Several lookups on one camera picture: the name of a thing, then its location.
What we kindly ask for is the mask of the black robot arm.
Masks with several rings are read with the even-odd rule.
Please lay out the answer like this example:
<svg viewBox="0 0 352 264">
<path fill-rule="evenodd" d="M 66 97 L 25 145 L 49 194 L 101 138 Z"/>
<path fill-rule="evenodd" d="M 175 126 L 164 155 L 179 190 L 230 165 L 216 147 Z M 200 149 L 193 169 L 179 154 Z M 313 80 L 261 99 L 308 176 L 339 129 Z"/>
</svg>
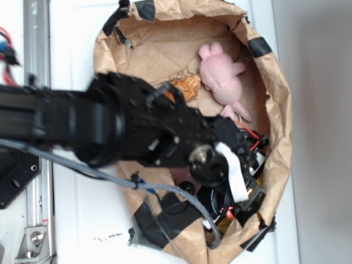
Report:
<svg viewBox="0 0 352 264">
<path fill-rule="evenodd" d="M 257 212 L 263 192 L 255 172 L 265 136 L 188 107 L 170 84 L 155 89 L 115 73 L 98 74 L 86 91 L 1 86 L 1 138 L 38 149 L 69 149 L 90 167 L 135 161 L 187 168 L 206 192 L 211 215 L 230 209 L 240 223 Z"/>
</svg>

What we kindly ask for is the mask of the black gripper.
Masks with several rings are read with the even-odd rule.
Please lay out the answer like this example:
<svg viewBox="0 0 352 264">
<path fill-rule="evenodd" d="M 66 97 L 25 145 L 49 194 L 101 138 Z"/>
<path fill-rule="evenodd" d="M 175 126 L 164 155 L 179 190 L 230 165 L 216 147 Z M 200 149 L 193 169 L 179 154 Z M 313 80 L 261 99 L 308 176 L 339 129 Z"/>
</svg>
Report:
<svg viewBox="0 0 352 264">
<path fill-rule="evenodd" d="M 188 158 L 188 191 L 221 233 L 234 219 L 243 226 L 265 197 L 258 178 L 267 137 L 221 117 L 201 117 L 192 124 L 196 143 Z"/>
</svg>

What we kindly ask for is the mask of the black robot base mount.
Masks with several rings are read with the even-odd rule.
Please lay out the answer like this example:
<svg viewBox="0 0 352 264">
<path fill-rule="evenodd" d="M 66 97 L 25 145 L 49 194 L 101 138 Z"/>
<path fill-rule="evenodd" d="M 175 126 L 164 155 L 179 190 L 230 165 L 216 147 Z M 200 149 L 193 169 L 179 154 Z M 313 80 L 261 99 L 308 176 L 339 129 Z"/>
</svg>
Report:
<svg viewBox="0 0 352 264">
<path fill-rule="evenodd" d="M 7 209 L 40 171 L 39 157 L 16 150 L 1 150 L 1 209 Z"/>
</svg>

